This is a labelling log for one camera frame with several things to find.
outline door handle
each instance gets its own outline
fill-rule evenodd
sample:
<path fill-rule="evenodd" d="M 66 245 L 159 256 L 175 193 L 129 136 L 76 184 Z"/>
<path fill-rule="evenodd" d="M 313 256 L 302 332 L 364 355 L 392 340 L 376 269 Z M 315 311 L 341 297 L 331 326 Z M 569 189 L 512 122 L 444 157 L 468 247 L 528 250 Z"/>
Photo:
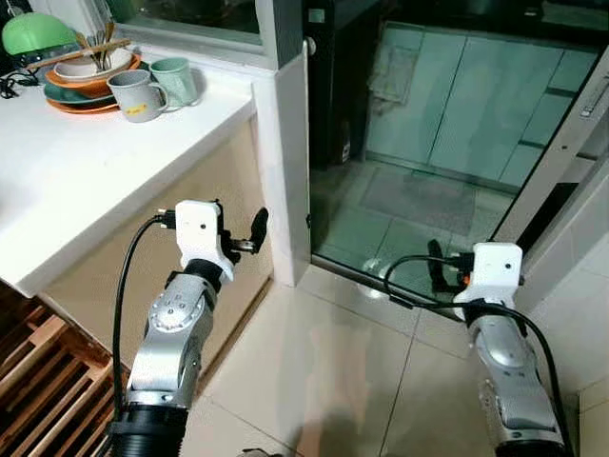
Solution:
<path fill-rule="evenodd" d="M 581 110 L 581 117 L 590 117 L 592 115 L 592 111 L 597 107 L 597 104 L 600 101 L 600 98 L 605 93 L 605 91 L 609 88 L 609 73 L 605 74 L 600 82 L 595 87 L 592 94 L 586 100 L 586 104 L 583 106 Z"/>

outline white countertop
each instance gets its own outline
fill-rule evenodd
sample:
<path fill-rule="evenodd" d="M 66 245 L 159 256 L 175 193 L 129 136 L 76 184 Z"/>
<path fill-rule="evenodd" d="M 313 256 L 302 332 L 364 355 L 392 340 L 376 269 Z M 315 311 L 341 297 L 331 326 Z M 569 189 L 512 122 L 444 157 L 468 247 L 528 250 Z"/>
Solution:
<path fill-rule="evenodd" d="M 0 278 L 40 292 L 254 114 L 237 86 L 144 124 L 63 113 L 42 88 L 0 100 Z"/>

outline green mug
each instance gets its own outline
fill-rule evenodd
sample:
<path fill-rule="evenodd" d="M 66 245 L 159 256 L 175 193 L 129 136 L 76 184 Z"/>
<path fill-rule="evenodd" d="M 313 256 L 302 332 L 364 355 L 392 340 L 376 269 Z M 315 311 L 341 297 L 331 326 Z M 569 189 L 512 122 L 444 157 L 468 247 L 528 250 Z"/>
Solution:
<path fill-rule="evenodd" d="M 197 100 L 197 89 L 192 79 L 188 59 L 170 57 L 157 60 L 150 66 L 150 71 L 167 91 L 170 107 L 184 107 Z"/>

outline plate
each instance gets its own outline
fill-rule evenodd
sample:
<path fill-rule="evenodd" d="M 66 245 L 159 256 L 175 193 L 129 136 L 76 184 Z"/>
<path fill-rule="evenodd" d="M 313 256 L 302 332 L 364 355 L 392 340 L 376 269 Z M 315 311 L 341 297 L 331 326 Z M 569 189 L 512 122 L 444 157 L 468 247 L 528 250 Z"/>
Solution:
<path fill-rule="evenodd" d="M 69 83 L 86 83 L 96 79 L 108 79 L 113 74 L 126 69 L 131 63 L 131 51 L 118 48 L 109 57 L 110 70 L 97 71 L 97 66 L 90 57 L 79 57 L 67 62 L 59 62 L 53 68 L 57 75 Z"/>
<path fill-rule="evenodd" d="M 97 108 L 77 108 L 74 105 L 64 105 L 62 103 L 53 102 L 47 99 L 47 103 L 54 108 L 57 108 L 63 112 L 69 112 L 71 114 L 101 114 L 103 112 L 111 112 L 118 110 L 118 104 L 112 103 Z"/>
<path fill-rule="evenodd" d="M 147 70 L 147 64 L 142 62 L 141 55 L 133 54 L 132 59 L 131 65 L 129 65 L 130 70 L 139 69 L 143 66 L 145 66 L 145 70 Z M 68 83 L 61 79 L 57 73 L 55 73 L 55 70 L 48 71 L 45 76 L 47 77 L 47 81 L 55 86 L 66 89 L 75 89 L 88 98 L 96 98 L 110 94 L 110 88 L 106 84 L 106 79 L 96 79 L 86 83 Z"/>
<path fill-rule="evenodd" d="M 64 105 L 91 105 L 114 99 L 112 94 L 102 95 L 101 97 L 87 97 L 78 90 L 60 88 L 52 83 L 45 84 L 45 96 L 53 102 Z"/>

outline ceramic cup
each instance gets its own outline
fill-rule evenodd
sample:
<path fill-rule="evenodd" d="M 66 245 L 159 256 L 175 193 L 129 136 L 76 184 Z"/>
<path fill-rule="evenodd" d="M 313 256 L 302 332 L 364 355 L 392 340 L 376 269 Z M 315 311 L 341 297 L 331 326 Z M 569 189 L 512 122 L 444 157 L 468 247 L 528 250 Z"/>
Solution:
<path fill-rule="evenodd" d="M 150 81 L 150 72 L 147 70 L 121 71 L 106 83 L 129 122 L 151 121 L 167 109 L 165 89 Z"/>
<path fill-rule="evenodd" d="M 150 71 L 167 91 L 170 107 L 184 107 L 197 100 L 197 89 L 187 59 L 171 57 L 157 60 L 150 65 Z"/>

